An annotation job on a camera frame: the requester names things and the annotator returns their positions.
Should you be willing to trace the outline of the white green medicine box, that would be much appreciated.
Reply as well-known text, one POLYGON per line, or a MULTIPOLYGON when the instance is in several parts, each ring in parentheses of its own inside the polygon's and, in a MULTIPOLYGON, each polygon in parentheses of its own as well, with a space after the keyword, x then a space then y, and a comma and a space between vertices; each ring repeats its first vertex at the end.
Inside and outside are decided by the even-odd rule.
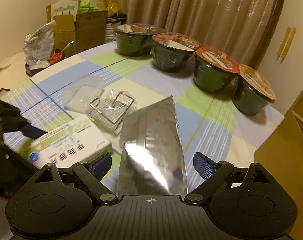
POLYGON ((37 168, 47 163, 66 168, 80 161, 91 163, 111 151, 107 137, 88 116, 81 115, 26 143, 19 154, 37 168))

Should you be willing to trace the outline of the silver foil pouch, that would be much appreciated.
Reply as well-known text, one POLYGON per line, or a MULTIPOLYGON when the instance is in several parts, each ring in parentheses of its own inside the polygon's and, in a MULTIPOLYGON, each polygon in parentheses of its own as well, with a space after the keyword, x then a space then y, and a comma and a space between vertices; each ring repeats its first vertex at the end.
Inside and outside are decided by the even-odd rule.
POLYGON ((128 114, 119 143, 119 196, 187 194, 186 166, 172 96, 128 114))

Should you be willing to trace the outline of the clear plastic blister tray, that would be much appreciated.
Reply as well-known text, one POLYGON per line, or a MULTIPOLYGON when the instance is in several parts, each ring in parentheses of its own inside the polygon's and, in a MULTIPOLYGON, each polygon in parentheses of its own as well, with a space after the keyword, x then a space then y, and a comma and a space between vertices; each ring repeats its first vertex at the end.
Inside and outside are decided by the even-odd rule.
POLYGON ((65 88, 62 93, 64 108, 69 111, 87 114, 90 103, 99 99, 103 92, 103 80, 99 76, 86 75, 65 88))

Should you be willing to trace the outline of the brown cardboard box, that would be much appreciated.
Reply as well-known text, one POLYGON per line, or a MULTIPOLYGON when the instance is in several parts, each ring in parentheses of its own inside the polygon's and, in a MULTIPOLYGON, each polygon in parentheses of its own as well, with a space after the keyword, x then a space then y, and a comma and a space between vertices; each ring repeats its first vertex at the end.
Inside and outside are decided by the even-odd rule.
POLYGON ((254 159, 295 201, 298 216, 291 237, 303 239, 303 90, 281 124, 256 150, 254 159))

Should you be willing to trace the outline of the white printed plastic bag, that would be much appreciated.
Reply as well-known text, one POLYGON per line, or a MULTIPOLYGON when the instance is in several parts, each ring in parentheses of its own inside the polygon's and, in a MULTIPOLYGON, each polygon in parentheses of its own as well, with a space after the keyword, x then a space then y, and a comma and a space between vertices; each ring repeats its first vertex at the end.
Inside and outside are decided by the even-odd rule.
POLYGON ((55 20, 43 25, 24 40, 23 52, 26 63, 31 67, 38 60, 45 61, 54 53, 55 20))

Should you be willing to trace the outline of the orange-lid noodle bowl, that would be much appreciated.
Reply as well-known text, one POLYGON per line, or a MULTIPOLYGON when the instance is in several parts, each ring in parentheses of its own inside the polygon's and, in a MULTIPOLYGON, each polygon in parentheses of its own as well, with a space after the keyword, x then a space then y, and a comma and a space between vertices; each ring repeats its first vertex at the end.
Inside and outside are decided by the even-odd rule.
POLYGON ((235 107, 246 116, 254 116, 275 101, 276 94, 267 79, 253 68, 239 64, 237 88, 232 98, 235 107))

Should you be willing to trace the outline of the red-lid noodle bowl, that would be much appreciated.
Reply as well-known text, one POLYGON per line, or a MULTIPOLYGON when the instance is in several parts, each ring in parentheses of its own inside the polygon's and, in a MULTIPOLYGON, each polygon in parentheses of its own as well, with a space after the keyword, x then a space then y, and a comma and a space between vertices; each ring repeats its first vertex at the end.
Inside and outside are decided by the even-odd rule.
POLYGON ((239 63, 230 55, 211 46, 195 52, 195 85, 211 94, 220 93, 239 75, 239 63))

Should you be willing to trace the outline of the cardboard boxes stack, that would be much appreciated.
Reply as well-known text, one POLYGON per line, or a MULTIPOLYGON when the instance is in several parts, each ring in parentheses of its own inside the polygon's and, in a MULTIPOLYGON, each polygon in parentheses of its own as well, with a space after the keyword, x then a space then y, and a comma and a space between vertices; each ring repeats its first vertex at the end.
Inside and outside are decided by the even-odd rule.
POLYGON ((54 49, 63 50, 66 57, 105 43, 107 12, 92 11, 54 16, 54 49))

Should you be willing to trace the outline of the brown-lid noodle bowl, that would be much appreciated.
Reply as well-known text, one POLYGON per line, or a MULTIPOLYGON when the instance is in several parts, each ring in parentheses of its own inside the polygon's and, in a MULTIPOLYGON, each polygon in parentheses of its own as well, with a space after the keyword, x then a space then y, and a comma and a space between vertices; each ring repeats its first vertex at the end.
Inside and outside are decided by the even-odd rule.
POLYGON ((160 33, 153 35, 152 63, 168 73, 179 72, 201 43, 194 38, 179 33, 160 33))

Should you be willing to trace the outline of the white decorative board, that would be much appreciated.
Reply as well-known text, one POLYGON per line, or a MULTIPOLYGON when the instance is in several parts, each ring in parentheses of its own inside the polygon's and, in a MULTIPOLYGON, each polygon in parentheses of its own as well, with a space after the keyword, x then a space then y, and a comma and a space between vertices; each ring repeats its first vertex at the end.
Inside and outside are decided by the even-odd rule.
POLYGON ((51 17, 58 15, 60 12, 64 11, 77 11, 79 2, 74 0, 59 0, 54 4, 51 4, 51 17))

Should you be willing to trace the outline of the green paper box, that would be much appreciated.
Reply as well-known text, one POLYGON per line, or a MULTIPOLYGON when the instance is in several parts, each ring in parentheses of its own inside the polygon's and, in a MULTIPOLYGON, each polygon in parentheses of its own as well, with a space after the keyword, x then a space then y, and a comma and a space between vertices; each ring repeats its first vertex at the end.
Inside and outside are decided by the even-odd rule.
POLYGON ((98 0, 80 0, 77 14, 98 11, 98 0))

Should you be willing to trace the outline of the dark-lid noodle bowl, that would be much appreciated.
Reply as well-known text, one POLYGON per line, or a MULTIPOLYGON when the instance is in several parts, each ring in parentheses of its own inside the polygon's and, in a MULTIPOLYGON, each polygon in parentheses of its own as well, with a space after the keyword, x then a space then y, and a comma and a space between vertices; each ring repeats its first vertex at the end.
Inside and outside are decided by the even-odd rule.
POLYGON ((150 24, 130 23, 113 28, 117 50, 125 56, 141 56, 150 53, 151 37, 164 32, 164 29, 150 24))

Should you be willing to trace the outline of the yellow foil wrapping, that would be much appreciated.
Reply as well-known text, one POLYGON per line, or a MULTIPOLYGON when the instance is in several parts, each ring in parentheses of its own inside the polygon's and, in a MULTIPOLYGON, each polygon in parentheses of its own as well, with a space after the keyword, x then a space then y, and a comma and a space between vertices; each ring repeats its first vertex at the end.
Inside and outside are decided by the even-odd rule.
POLYGON ((97 9, 99 11, 107 11, 107 18, 109 18, 120 11, 120 5, 116 2, 98 1, 97 9))

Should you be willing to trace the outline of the beige patterned curtain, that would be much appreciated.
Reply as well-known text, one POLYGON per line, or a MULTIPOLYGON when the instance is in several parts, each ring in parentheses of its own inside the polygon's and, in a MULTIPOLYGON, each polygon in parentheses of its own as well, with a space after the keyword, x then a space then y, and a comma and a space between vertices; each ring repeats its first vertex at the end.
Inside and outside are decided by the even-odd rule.
POLYGON ((115 2, 129 23, 187 35, 257 68, 277 26, 284 0, 101 0, 115 2))

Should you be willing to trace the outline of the yellow wall hanging strip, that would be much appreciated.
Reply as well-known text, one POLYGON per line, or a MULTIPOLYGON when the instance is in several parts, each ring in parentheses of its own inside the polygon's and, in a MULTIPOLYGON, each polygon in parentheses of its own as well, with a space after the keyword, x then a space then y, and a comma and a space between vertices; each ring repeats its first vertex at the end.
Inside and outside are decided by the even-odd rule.
POLYGON ((280 44, 280 47, 277 51, 277 58, 281 58, 281 61, 284 61, 290 46, 294 40, 297 29, 295 27, 287 27, 283 40, 280 44))

